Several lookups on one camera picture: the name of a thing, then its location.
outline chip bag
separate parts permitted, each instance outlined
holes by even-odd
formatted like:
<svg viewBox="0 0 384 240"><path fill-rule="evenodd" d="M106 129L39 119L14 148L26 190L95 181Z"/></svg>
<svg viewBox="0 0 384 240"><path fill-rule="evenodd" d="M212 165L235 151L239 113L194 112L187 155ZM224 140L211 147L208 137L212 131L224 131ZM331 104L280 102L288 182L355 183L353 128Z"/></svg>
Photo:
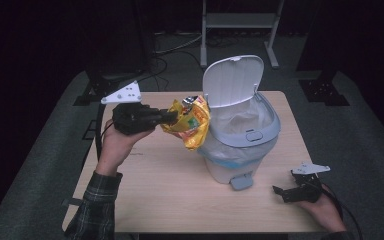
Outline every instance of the chip bag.
<svg viewBox="0 0 384 240"><path fill-rule="evenodd" d="M160 124L163 131L182 138L189 150L200 147L205 141L210 125L207 101L202 96L197 96L193 102L185 106L175 99L168 111L177 111L177 121L171 125Z"/></svg>

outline dark background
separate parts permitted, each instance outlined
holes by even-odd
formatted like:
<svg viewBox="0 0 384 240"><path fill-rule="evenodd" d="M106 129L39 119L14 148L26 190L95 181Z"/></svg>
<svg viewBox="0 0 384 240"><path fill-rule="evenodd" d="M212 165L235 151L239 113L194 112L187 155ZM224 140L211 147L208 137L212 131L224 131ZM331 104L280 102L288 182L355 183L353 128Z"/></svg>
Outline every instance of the dark background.
<svg viewBox="0 0 384 240"><path fill-rule="evenodd" d="M211 1L209 11L276 8L273 1L221 2ZM201 4L0 0L0 201L78 73L146 70L150 33L200 31ZM357 83L384 124L384 1L286 0L278 33L309 33L298 70L321 69L339 53L339 70Z"/></svg>

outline flannel shirt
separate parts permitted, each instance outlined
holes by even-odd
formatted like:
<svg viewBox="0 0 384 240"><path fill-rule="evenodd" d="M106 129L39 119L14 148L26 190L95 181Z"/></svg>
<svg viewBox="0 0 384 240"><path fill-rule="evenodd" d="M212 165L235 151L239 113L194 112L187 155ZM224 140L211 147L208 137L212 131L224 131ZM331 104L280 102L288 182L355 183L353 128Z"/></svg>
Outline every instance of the flannel shirt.
<svg viewBox="0 0 384 240"><path fill-rule="evenodd" d="M114 203L123 175L116 177L93 173L83 202L64 235L70 239L114 239Z"/></svg>

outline trash can lid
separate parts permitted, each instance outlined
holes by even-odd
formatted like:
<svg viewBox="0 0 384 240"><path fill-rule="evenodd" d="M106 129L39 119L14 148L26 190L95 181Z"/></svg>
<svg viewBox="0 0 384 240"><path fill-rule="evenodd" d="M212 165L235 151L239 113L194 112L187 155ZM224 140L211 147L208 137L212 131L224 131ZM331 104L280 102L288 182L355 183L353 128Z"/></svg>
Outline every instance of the trash can lid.
<svg viewBox="0 0 384 240"><path fill-rule="evenodd" d="M251 99L258 90L264 63L255 55L226 58L204 73L203 94L210 108L226 107Z"/></svg>

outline yellow chip bag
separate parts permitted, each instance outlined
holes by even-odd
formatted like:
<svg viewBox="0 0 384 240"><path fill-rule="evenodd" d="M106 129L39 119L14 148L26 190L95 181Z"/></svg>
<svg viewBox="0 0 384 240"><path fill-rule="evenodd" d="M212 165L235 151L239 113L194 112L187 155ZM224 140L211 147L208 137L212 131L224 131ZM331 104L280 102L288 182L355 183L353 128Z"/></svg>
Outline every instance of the yellow chip bag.
<svg viewBox="0 0 384 240"><path fill-rule="evenodd" d="M164 132L181 137L189 150L195 150L204 143L210 125L210 111L202 96L197 96L189 106L175 99L168 111L177 111L177 121L171 125L160 124Z"/></svg>

